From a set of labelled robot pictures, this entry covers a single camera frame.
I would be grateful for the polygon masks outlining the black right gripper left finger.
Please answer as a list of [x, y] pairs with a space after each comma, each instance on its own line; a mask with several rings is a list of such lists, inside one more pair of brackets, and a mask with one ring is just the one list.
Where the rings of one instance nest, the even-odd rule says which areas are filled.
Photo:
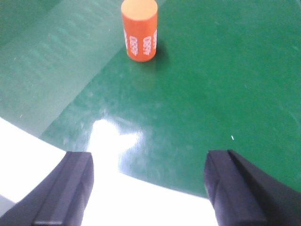
[[88, 152], [67, 152], [29, 194], [1, 218], [2, 226], [80, 226], [94, 185]]

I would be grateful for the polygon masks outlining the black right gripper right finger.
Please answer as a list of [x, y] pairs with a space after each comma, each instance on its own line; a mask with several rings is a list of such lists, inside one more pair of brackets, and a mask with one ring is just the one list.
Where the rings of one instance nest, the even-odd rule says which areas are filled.
[[299, 226], [301, 194], [233, 150], [210, 150], [204, 183], [220, 226]]

